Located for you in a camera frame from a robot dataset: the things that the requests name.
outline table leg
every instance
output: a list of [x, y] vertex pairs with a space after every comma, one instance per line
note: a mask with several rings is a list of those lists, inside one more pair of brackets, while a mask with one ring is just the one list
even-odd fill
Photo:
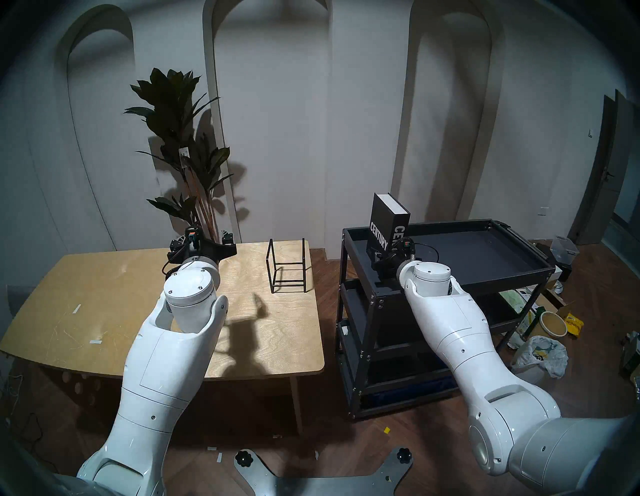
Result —
[[296, 413], [296, 426], [298, 434], [302, 434], [302, 414], [300, 413], [300, 395], [298, 394], [298, 379], [295, 376], [289, 378], [291, 381], [291, 397], [293, 398], [293, 410]]

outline wooden table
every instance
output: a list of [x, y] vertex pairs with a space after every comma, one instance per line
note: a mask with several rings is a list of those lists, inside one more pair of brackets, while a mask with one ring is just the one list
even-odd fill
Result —
[[[324, 355], [306, 243], [307, 291], [271, 293], [267, 243], [238, 244], [220, 262], [218, 294], [229, 311], [205, 380], [289, 377], [298, 431], [296, 377], [318, 374]], [[301, 241], [275, 242], [278, 262], [301, 259]], [[140, 325], [163, 289], [167, 249], [66, 255], [38, 284], [9, 326], [0, 350], [32, 362], [92, 376], [122, 377]], [[278, 269], [277, 280], [301, 269]], [[172, 330], [179, 332], [174, 325]]]

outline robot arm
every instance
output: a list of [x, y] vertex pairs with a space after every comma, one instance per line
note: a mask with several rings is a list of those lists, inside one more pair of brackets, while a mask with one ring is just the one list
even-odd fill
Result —
[[[202, 384], [227, 316], [218, 296], [218, 262], [236, 246], [202, 239], [188, 228], [168, 259], [155, 308], [127, 355], [118, 415], [105, 444], [77, 476], [123, 496], [164, 496], [162, 467], [173, 428]], [[171, 331], [175, 318], [182, 332]]]
[[413, 260], [397, 277], [424, 338], [467, 402], [480, 468], [493, 476], [509, 471], [543, 494], [584, 483], [622, 419], [560, 418], [547, 392], [504, 365], [482, 310], [447, 266]]

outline plastic bag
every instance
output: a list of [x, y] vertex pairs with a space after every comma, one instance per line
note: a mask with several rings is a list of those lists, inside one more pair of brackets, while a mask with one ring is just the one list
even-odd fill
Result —
[[560, 342], [546, 336], [531, 336], [518, 348], [511, 363], [511, 372], [518, 374], [537, 365], [558, 379], [564, 376], [568, 362], [566, 348]]

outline black book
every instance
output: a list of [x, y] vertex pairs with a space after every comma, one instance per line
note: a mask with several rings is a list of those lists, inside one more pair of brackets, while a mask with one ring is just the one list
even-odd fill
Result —
[[367, 240], [367, 253], [372, 262], [384, 258], [394, 241], [404, 236], [410, 215], [391, 194], [373, 195]]

